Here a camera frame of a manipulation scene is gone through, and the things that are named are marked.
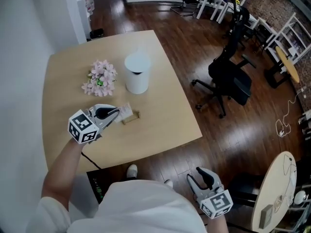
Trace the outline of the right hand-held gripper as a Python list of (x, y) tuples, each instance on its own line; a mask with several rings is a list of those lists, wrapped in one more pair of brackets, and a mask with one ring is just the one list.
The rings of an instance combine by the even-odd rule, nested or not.
[(206, 189), (192, 175), (187, 174), (186, 179), (197, 197), (199, 208), (211, 219), (228, 213), (233, 206), (233, 200), (229, 191), (224, 189), (219, 176), (207, 168), (197, 167), (196, 170), (207, 185)]

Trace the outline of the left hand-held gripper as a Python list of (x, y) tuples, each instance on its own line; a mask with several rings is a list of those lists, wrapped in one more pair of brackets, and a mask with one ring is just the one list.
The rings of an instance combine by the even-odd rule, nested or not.
[(79, 110), (69, 118), (68, 132), (78, 144), (92, 143), (101, 137), (102, 131), (119, 115), (118, 107), (96, 104)]

